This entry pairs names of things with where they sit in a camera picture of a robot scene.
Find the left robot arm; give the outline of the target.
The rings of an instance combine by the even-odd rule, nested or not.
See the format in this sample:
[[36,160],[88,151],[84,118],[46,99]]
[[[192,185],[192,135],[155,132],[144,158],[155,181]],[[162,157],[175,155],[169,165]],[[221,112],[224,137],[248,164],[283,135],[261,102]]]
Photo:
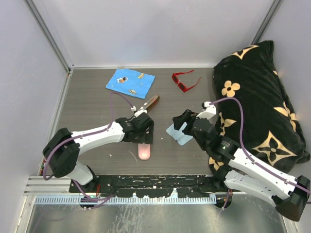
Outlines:
[[70,132],[59,129],[43,149],[43,155],[56,178],[69,177],[83,191],[93,192],[99,183],[94,171],[78,162],[78,157],[94,148],[119,142],[152,144],[154,121],[145,112],[131,118],[120,117],[98,128]]

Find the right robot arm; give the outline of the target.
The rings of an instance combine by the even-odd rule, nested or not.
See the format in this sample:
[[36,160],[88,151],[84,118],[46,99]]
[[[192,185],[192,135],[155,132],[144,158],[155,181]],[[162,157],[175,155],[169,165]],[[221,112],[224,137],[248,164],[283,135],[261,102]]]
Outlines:
[[209,121],[215,114],[214,110],[195,113],[187,109],[173,117],[171,136],[180,145],[186,143],[187,137],[194,138],[210,158],[223,163],[213,176],[215,189],[245,192],[269,203],[285,218],[298,222],[311,195],[310,180],[279,171],[243,150],[239,143],[221,136]]

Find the brown striped glasses case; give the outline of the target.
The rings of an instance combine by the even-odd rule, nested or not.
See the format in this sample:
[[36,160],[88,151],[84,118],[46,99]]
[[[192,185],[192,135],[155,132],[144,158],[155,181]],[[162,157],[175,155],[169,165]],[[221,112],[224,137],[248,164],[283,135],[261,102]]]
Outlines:
[[149,100],[147,100],[143,105],[143,110],[146,110],[147,112],[151,111],[159,102],[160,96],[154,95]]

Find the pink glasses case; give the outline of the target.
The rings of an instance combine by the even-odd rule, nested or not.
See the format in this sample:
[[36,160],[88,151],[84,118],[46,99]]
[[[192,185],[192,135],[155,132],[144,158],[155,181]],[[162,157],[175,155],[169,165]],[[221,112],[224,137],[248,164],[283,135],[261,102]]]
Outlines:
[[151,157],[150,144],[138,144],[138,157],[140,160],[148,160]]

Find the light blue cloth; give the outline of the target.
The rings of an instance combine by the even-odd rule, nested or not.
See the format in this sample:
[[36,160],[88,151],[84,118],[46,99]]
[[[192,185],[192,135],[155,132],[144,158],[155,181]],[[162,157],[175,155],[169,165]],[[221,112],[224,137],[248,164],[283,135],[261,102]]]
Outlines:
[[169,134],[179,145],[183,146],[193,139],[191,135],[186,135],[182,132],[187,126],[187,123],[183,123],[182,127],[179,130],[174,129],[172,124],[167,130],[166,133]]

